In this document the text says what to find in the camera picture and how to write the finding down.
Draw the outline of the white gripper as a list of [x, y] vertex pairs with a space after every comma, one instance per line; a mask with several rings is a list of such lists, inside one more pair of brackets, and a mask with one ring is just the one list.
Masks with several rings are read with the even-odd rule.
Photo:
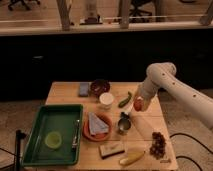
[[156, 86], [153, 83], [141, 82], [136, 89], [134, 99], [142, 99], [142, 111], [146, 111], [155, 95]]

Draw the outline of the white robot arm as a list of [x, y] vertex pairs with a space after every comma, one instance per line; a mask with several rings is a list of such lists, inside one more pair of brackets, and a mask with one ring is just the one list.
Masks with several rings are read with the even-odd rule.
[[176, 66], [171, 62], [150, 64], [145, 80], [136, 90], [133, 102], [135, 110], [145, 111], [158, 90], [163, 88], [213, 131], [213, 98], [179, 81], [175, 74]]

